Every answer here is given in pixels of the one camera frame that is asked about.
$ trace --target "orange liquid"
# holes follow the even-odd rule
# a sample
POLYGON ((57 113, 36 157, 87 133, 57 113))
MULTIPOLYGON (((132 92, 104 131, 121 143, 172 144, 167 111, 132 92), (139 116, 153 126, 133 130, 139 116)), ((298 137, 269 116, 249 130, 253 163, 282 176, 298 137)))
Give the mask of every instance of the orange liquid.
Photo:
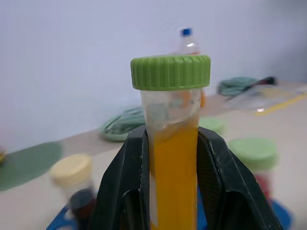
POLYGON ((156 226, 151 221, 151 230, 197 229, 198 123, 195 115, 153 133, 150 172, 156 183, 158 222, 156 226))

